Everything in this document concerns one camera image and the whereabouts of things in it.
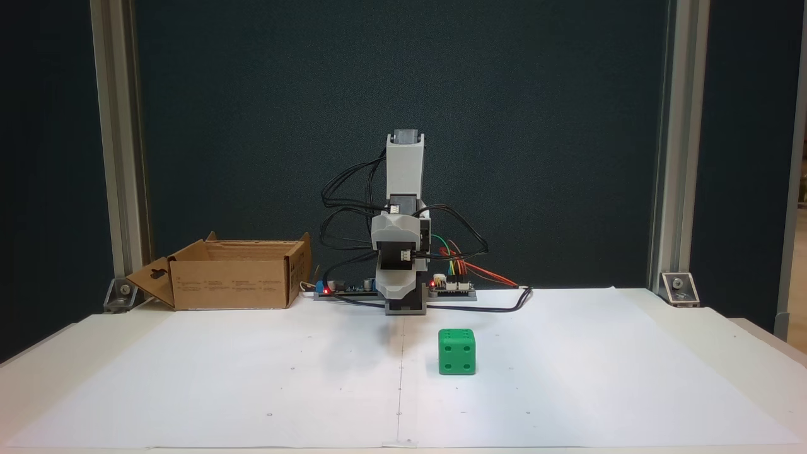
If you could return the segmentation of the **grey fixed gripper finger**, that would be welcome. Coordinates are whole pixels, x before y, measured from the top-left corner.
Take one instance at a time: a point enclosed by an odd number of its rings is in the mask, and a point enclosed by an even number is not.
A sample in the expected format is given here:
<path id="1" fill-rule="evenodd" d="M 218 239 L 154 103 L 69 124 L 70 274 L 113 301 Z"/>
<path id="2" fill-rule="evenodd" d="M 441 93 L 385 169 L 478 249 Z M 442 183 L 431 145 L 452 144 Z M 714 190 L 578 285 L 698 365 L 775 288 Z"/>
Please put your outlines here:
<path id="1" fill-rule="evenodd" d="M 376 290 L 389 300 L 401 300 L 417 288 L 418 273 L 426 271 L 426 259 L 403 260 L 392 255 L 379 255 L 376 267 Z"/>

